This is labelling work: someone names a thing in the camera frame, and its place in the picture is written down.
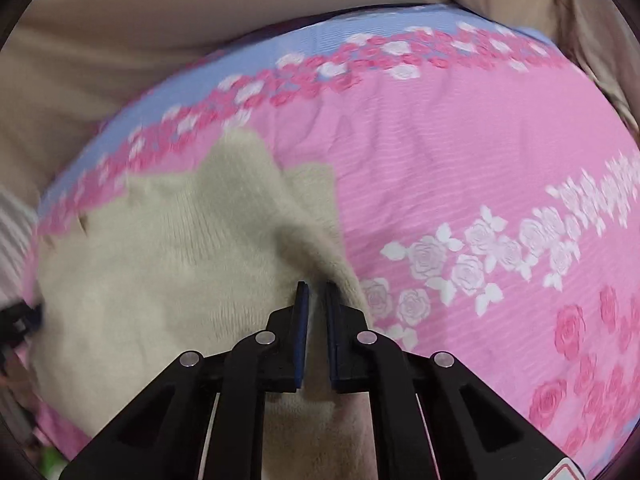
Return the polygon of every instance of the blue gripper pad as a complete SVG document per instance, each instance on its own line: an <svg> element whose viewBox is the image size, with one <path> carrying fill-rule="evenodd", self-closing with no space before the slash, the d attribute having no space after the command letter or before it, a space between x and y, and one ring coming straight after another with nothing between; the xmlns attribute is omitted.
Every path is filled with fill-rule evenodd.
<svg viewBox="0 0 640 480"><path fill-rule="evenodd" d="M309 286L304 282L299 282L296 290L296 303L291 317L291 332L293 336L291 343L296 388L302 386L302 377L305 373L306 327L308 321Z"/></svg>

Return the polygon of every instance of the metal pin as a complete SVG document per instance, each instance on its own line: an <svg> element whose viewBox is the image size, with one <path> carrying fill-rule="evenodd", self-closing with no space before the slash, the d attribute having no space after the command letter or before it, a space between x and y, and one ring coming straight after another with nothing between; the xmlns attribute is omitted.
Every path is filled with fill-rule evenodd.
<svg viewBox="0 0 640 480"><path fill-rule="evenodd" d="M184 367L192 367L198 364L200 356L196 352L185 352L180 356L180 364Z"/></svg>
<svg viewBox="0 0 640 480"><path fill-rule="evenodd" d="M276 341L276 335L268 330L263 330L255 335L255 341L260 345L270 345Z"/></svg>
<svg viewBox="0 0 640 480"><path fill-rule="evenodd" d="M438 352L433 360L441 368L451 368L456 362L453 355L448 352Z"/></svg>
<svg viewBox="0 0 640 480"><path fill-rule="evenodd" d="M364 331L360 332L356 336L356 338L363 345L373 345L373 343L375 343L378 340L378 336L376 335L376 333L375 332L371 332L369 330L364 330Z"/></svg>

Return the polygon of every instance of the cream towel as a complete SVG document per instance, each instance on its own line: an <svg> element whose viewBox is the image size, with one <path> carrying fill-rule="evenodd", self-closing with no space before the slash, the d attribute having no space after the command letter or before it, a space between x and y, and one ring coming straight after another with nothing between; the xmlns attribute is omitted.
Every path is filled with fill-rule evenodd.
<svg viewBox="0 0 640 480"><path fill-rule="evenodd" d="M181 352L223 352L263 328L298 280L334 280L362 307L333 188L330 168L282 172L241 130L194 173L130 178L126 196L42 255L42 397L94 435ZM375 478L367 399L330 391L317 304L302 393L268 400L263 477Z"/></svg>

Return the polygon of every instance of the white rose print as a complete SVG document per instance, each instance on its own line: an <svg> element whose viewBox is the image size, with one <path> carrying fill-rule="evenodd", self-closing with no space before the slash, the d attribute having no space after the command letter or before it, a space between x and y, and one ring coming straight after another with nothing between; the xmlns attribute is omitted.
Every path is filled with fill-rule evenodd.
<svg viewBox="0 0 640 480"><path fill-rule="evenodd" d="M389 339L398 341L407 352L413 350L418 344L418 335L413 328L405 328L400 324L395 324L386 330L379 327L375 327L374 330Z"/></svg>
<svg viewBox="0 0 640 480"><path fill-rule="evenodd" d="M549 266L553 272L545 276L543 285L553 286L562 291L562 277L567 274L573 259L572 244L558 242L551 247L549 254Z"/></svg>
<svg viewBox="0 0 640 480"><path fill-rule="evenodd" d="M360 283L362 291L367 298L367 304L371 315L376 319L384 319L393 311L391 296L389 295L389 283L384 278L364 280Z"/></svg>
<svg viewBox="0 0 640 480"><path fill-rule="evenodd" d="M458 50L464 50L465 52L476 51L476 46L473 43L464 43L463 41L452 41L451 46L454 46Z"/></svg>
<svg viewBox="0 0 640 480"><path fill-rule="evenodd" d="M418 79L420 77L420 69L415 65L401 63L395 67L385 70L392 78L400 81L407 79Z"/></svg>
<svg viewBox="0 0 640 480"><path fill-rule="evenodd" d="M231 90L231 87L236 81L240 81L241 77L242 75L240 74L228 75L222 81L220 81L220 83L218 83L218 88L224 90L225 92L228 92L229 90Z"/></svg>
<svg viewBox="0 0 640 480"><path fill-rule="evenodd" d="M466 295L474 295L484 285L484 270L478 257L460 254L451 271L451 281Z"/></svg>
<svg viewBox="0 0 640 480"><path fill-rule="evenodd" d="M533 261L523 259L522 246L516 240L501 236L496 247L496 257L504 270L517 270L524 280L531 279Z"/></svg>
<svg viewBox="0 0 640 480"><path fill-rule="evenodd" d="M249 97L258 95L264 86L264 81L253 81L238 90L236 94L236 104L244 103Z"/></svg>
<svg viewBox="0 0 640 480"><path fill-rule="evenodd" d="M519 239L535 258L542 256L542 253L546 250L547 236L545 228L542 227L540 222L525 218L520 223Z"/></svg>
<svg viewBox="0 0 640 480"><path fill-rule="evenodd" d="M425 34L433 36L433 29L431 27L419 27L417 25L412 25L411 27L407 27L405 30L407 32L424 32Z"/></svg>
<svg viewBox="0 0 640 480"><path fill-rule="evenodd" d="M478 317L484 316L489 307L489 303L498 303L503 299L504 296L500 287L495 283L487 283L484 288L484 293L478 294L476 297L476 314L478 314Z"/></svg>
<svg viewBox="0 0 640 480"><path fill-rule="evenodd" d="M180 113L181 109L182 107L180 105L173 105L172 107L170 107L164 114L162 114L162 122L170 121L171 119L173 119L177 114Z"/></svg>
<svg viewBox="0 0 640 480"><path fill-rule="evenodd" d="M514 70L517 70L518 72L528 72L529 69L527 68L527 65L525 65L523 62L521 61L517 61L515 59L511 59L508 62L508 65L513 68Z"/></svg>
<svg viewBox="0 0 640 480"><path fill-rule="evenodd" d="M424 236L419 242L406 248L399 242L390 242L380 253L393 262L409 259L410 272L416 280L425 281L429 288L440 291L440 301L449 306L455 295L453 284L442 278L447 250L457 252L464 244L451 236L449 224L438 227L435 237Z"/></svg>
<svg viewBox="0 0 640 480"><path fill-rule="evenodd" d="M511 47L504 43L503 41L498 40L490 40L493 48L502 54L506 54L507 52L511 52Z"/></svg>
<svg viewBox="0 0 640 480"><path fill-rule="evenodd" d="M318 72L324 77L333 77L347 72L347 65L346 63L335 64L331 61L327 61L320 65Z"/></svg>
<svg viewBox="0 0 640 480"><path fill-rule="evenodd" d="M473 254L488 254L495 244L495 233L484 220L476 220L465 230L465 238Z"/></svg>
<svg viewBox="0 0 640 480"><path fill-rule="evenodd" d="M477 30L473 25L466 22L457 22L456 25L465 32L475 32Z"/></svg>
<svg viewBox="0 0 640 480"><path fill-rule="evenodd" d="M285 54L279 60L276 61L276 66L278 68L284 68L287 65L299 65L305 60L305 55L302 52L291 52L290 54Z"/></svg>
<svg viewBox="0 0 640 480"><path fill-rule="evenodd" d="M398 319L410 326L416 326L431 313L431 303L427 291L403 290L398 301Z"/></svg>
<svg viewBox="0 0 640 480"><path fill-rule="evenodd" d="M613 218L613 211L616 208L618 196L620 195L620 190L618 189L616 179L611 175L604 176L604 178L600 181L600 189L607 202L605 211L611 218Z"/></svg>
<svg viewBox="0 0 640 480"><path fill-rule="evenodd" d="M564 227L566 228L566 233L569 235L569 238L577 242L578 238L580 238L580 235L582 234L578 219L574 215L565 216Z"/></svg>
<svg viewBox="0 0 640 480"><path fill-rule="evenodd" d="M389 41L389 43L385 43L382 46L382 50L393 56L402 56L402 54L411 53L411 47L406 41Z"/></svg>
<svg viewBox="0 0 640 480"><path fill-rule="evenodd" d="M175 133L177 133L178 136L181 136L182 134L190 132L191 130L193 130L193 127L196 125L199 118L200 118L200 114L187 115L183 120L181 120L178 123L178 126L176 126L176 129L175 129Z"/></svg>
<svg viewBox="0 0 640 480"><path fill-rule="evenodd" d="M248 123L251 118L250 108L240 108L234 115L225 119L222 123L222 129L226 132L240 128Z"/></svg>
<svg viewBox="0 0 640 480"><path fill-rule="evenodd" d="M631 212L630 199L638 198L640 155L629 160L621 154L618 159L608 160L606 167L610 173L602 176L599 185L582 170L577 179L579 185L569 176L558 186L546 186L546 192L560 200L569 213L561 214L556 207L548 205L533 208L533 218L521 220L516 239L503 233L507 221L494 216L483 205L481 217L462 229L467 249L462 241L452 237L449 224L444 223L434 236L425 236L408 248L399 242L390 242L381 254L391 261L407 258L411 275L423 281L427 289L439 291L440 301L445 306L450 306L457 292L462 290L466 297L474 298L478 316L484 316L492 303L504 299L497 283L487 283L498 264L504 271L518 272L524 280L530 281L532 268L548 251L549 268L542 285L562 291L562 279L570 272L574 260L580 261L578 242L585 232L594 227L596 234L603 236L607 225L601 215L605 212L611 219L617 212L618 222L626 228ZM458 252L450 270L447 270L448 251ZM444 272L449 273L449 279L443 277ZM429 315L431 298L423 289L404 290L396 316L405 325L417 326ZM407 332L401 325L397 325L397 329L397 338L409 338L410 341L415 336L415 331Z"/></svg>
<svg viewBox="0 0 640 480"><path fill-rule="evenodd" d="M416 280L427 280L442 273L447 258L447 248L433 236L424 236L409 247L411 274Z"/></svg>
<svg viewBox="0 0 640 480"><path fill-rule="evenodd" d="M529 43L529 46L532 50L535 50L538 54L540 54L540 56L549 57L549 53L541 46L536 45L535 43Z"/></svg>
<svg viewBox="0 0 640 480"><path fill-rule="evenodd" d="M548 243L560 239L564 234L564 223L555 207L535 208L533 215L542 221Z"/></svg>
<svg viewBox="0 0 640 480"><path fill-rule="evenodd" d="M511 36L511 37L515 36L515 34L511 30L509 30L506 27L503 27L502 25L496 25L495 30L500 32L500 34L502 34L503 36Z"/></svg>
<svg viewBox="0 0 640 480"><path fill-rule="evenodd" d="M367 44L367 40L373 38L373 34L368 34L366 32L358 32L357 34L351 34L346 42L353 43L359 46L365 46Z"/></svg>

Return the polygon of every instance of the warning label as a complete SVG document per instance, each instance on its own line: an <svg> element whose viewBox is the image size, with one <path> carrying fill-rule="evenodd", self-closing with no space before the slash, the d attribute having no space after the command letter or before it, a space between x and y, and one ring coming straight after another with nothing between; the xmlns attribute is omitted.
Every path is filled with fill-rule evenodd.
<svg viewBox="0 0 640 480"><path fill-rule="evenodd" d="M543 480L584 480L584 477L576 465L565 458Z"/></svg>

